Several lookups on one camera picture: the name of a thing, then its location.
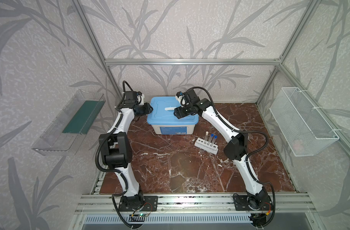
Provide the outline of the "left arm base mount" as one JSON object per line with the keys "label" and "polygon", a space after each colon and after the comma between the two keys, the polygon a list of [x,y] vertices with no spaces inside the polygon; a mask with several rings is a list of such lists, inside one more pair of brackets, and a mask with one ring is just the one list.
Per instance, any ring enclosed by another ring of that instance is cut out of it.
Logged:
{"label": "left arm base mount", "polygon": [[122,196],[119,202],[119,211],[156,211],[158,205],[158,196]]}

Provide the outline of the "white plastic storage bin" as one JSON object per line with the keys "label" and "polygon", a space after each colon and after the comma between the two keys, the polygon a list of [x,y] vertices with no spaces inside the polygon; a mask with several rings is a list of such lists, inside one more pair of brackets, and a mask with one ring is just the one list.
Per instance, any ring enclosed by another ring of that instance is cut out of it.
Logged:
{"label": "white plastic storage bin", "polygon": [[191,135],[196,125],[152,125],[157,135]]}

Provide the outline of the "blue plastic bin lid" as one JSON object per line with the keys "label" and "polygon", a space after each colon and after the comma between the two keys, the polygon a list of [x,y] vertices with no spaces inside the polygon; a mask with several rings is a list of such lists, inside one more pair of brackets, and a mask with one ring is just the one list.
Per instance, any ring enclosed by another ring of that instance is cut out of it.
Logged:
{"label": "blue plastic bin lid", "polygon": [[153,111],[147,117],[150,125],[196,125],[199,121],[198,115],[189,115],[178,119],[174,110],[180,107],[180,102],[173,96],[154,97],[150,102]]}

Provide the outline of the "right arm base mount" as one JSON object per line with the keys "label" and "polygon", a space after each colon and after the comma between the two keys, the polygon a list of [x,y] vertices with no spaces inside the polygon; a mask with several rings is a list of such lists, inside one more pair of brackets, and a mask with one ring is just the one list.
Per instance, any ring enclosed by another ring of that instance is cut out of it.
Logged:
{"label": "right arm base mount", "polygon": [[232,196],[236,211],[272,211],[273,201],[270,196],[259,201],[257,198],[249,197],[248,195],[233,194]]}

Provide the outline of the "blue-capped test tube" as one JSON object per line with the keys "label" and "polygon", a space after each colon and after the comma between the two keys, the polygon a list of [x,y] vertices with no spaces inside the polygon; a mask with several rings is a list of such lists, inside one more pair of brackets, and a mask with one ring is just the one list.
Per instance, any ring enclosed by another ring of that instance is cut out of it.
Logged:
{"label": "blue-capped test tube", "polygon": [[210,138],[209,138],[209,141],[208,141],[208,145],[211,145],[211,142],[212,142],[213,138],[214,138],[214,134],[211,134]]}
{"label": "blue-capped test tube", "polygon": [[212,145],[212,146],[214,146],[216,139],[217,139],[217,135],[214,135],[214,136],[213,136],[213,140],[212,140],[212,142],[211,142],[211,145]]}

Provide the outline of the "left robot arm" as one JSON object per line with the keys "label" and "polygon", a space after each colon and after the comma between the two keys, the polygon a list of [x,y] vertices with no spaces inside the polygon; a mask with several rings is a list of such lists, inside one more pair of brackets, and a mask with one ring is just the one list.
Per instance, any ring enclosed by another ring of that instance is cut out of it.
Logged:
{"label": "left robot arm", "polygon": [[133,151],[127,132],[134,118],[150,114],[153,108],[144,102],[144,94],[134,91],[127,81],[123,81],[122,86],[123,97],[115,107],[118,114],[114,124],[98,139],[95,165],[99,171],[113,172],[118,177],[122,192],[113,196],[121,197],[122,206],[139,209],[145,199],[131,166]]}

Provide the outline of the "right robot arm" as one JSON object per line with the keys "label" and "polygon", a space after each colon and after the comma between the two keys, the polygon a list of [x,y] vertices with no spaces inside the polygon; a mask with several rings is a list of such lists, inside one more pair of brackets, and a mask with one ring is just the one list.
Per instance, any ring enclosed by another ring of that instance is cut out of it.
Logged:
{"label": "right robot arm", "polygon": [[[267,147],[269,137],[262,131],[243,131],[227,121],[216,109],[210,93],[203,87],[191,87],[187,91],[176,93],[180,106],[175,108],[174,116],[178,119],[199,115],[207,120],[224,137],[227,145],[224,154],[232,160],[241,174],[248,196],[248,205],[259,210],[268,201],[268,193],[264,183],[258,180],[249,158]],[[261,134],[265,137],[262,147],[248,152],[248,134]]]}

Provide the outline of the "cork-stoppered glass test tube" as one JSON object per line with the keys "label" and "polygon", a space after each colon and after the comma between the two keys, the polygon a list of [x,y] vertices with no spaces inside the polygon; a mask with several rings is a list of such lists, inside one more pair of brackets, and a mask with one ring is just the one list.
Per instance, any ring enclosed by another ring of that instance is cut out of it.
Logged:
{"label": "cork-stoppered glass test tube", "polygon": [[208,131],[206,131],[206,133],[205,133],[205,137],[204,137],[204,143],[208,143],[208,134],[209,134],[209,132]]}

